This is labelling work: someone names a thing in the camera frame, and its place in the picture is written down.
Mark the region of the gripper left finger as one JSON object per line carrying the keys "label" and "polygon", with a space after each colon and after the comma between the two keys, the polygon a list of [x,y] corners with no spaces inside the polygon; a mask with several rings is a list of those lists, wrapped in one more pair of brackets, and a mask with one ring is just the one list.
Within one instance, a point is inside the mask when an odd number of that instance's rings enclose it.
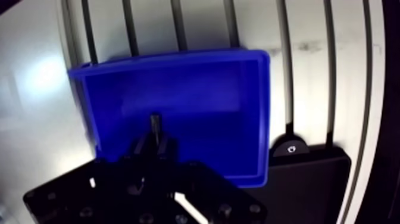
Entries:
{"label": "gripper left finger", "polygon": [[36,223],[153,223],[154,134],[119,161],[92,160],[23,195]]}

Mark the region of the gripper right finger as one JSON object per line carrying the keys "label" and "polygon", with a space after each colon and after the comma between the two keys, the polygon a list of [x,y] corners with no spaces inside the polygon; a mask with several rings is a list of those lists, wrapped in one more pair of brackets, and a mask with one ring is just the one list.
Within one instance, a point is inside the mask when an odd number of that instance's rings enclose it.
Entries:
{"label": "gripper right finger", "polygon": [[168,193],[182,193],[211,223],[264,223],[268,210],[201,161],[178,161],[177,140],[156,136],[160,184]]}

